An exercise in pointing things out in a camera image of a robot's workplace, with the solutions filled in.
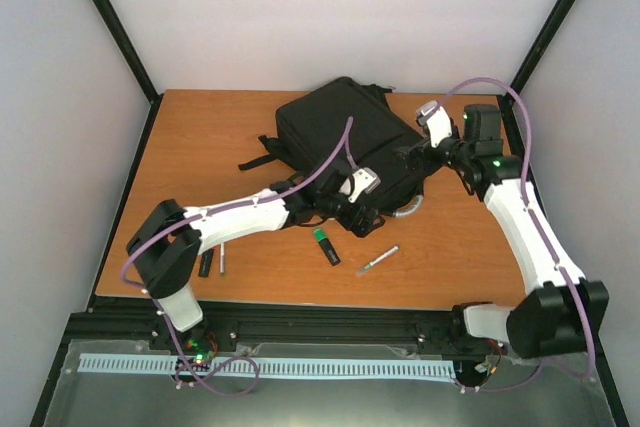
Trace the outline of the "black student backpack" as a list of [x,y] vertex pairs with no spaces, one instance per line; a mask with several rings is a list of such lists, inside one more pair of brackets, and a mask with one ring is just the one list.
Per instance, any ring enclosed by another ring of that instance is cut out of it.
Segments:
[[279,160],[315,181],[323,174],[346,176],[367,167],[381,182],[364,204],[377,209],[384,220],[393,217],[416,195],[424,196],[427,175],[407,172],[394,155],[396,148],[411,147],[421,137],[391,110],[387,92],[339,77],[279,107],[276,136],[259,138],[265,155],[240,165],[240,170]]

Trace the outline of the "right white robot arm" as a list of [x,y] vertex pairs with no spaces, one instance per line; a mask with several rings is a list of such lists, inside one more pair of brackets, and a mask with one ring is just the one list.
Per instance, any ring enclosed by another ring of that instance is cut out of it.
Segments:
[[606,287],[587,280],[571,260],[523,175],[523,162],[504,153],[499,109],[468,105],[463,119],[459,130],[443,106],[428,102],[416,113],[424,139],[399,151],[414,171],[455,171],[467,193],[477,196],[498,222],[520,269],[524,299],[514,308],[459,306],[463,333],[506,343],[524,359],[578,352],[593,358],[609,301]]

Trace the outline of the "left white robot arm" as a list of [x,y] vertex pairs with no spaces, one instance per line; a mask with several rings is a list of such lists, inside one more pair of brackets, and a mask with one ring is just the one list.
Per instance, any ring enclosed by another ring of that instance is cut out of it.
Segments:
[[369,168],[343,176],[323,174],[313,182],[276,182],[250,196],[216,205],[181,207],[173,199],[156,206],[126,246],[139,287],[173,326],[186,349],[201,347],[208,325],[190,286],[196,258],[206,251],[261,232],[302,226],[312,217],[333,218],[364,237],[382,225],[378,210],[364,204],[380,184]]

